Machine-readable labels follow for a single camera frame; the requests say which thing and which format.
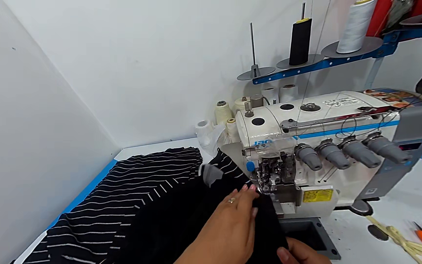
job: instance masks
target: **red fabric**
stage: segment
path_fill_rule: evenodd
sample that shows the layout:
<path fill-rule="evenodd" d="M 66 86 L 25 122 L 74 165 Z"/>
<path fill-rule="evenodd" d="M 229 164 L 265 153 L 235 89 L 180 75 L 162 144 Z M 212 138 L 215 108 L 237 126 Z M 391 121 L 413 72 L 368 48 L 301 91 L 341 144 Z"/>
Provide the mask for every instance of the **red fabric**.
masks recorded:
<path fill-rule="evenodd" d="M 385 28 L 388 20 L 388 10 L 391 7 L 391 0 L 378 0 L 376 8 L 370 20 L 366 36 L 379 37 L 380 32 Z"/>
<path fill-rule="evenodd" d="M 422 0 L 416 0 L 411 16 L 422 15 Z"/>

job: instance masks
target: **warning sticker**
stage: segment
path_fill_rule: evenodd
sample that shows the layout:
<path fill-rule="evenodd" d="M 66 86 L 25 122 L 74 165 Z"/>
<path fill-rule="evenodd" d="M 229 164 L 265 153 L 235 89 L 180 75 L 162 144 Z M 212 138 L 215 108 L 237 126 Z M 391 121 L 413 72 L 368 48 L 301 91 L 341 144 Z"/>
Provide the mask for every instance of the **warning sticker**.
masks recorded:
<path fill-rule="evenodd" d="M 347 106 L 347 105 L 361 104 L 363 103 L 363 101 L 351 96 L 346 96 L 343 98 L 323 101 L 322 103 L 328 105 L 330 108 L 335 108 L 335 107 L 342 107 L 342 106 Z"/>
<path fill-rule="evenodd" d="M 330 201 L 332 194 L 332 189 L 305 191 L 304 202 Z"/>

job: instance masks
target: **black thread spool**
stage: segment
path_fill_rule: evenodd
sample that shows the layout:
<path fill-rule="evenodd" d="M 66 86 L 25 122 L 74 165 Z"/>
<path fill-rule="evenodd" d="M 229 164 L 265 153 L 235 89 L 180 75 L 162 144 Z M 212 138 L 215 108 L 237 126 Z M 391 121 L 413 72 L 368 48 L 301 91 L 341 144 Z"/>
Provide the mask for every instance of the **black thread spool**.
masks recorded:
<path fill-rule="evenodd" d="M 308 62 L 308 48 L 310 47 L 312 18 L 304 18 L 304 11 L 305 3 L 302 3 L 302 18 L 293 24 L 291 51 L 289 54 L 289 64 L 291 66 L 301 65 Z"/>

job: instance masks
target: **woman's hand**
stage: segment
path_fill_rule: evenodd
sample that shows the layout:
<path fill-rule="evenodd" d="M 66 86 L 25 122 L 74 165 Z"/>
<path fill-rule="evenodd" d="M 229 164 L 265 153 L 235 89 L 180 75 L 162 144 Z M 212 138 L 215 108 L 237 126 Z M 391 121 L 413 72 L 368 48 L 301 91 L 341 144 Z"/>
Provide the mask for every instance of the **woman's hand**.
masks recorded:
<path fill-rule="evenodd" d="M 283 264 L 331 264 L 324 255 L 320 255 L 306 244 L 294 238 L 286 237 L 289 251 L 283 247 L 276 252 Z"/>
<path fill-rule="evenodd" d="M 243 264 L 253 253 L 256 186 L 227 195 L 176 264 Z"/>

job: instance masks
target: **black striped fabric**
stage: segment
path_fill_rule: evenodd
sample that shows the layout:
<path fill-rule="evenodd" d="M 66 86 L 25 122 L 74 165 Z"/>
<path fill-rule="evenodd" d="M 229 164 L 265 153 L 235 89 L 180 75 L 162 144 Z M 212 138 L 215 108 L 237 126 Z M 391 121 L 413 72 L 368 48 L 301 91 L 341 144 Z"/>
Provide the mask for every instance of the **black striped fabric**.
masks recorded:
<path fill-rule="evenodd" d="M 23 263 L 100 263 L 120 249 L 122 230 L 141 207 L 198 177 L 201 164 L 200 151 L 192 147 L 117 162 L 83 202 L 60 216 Z"/>

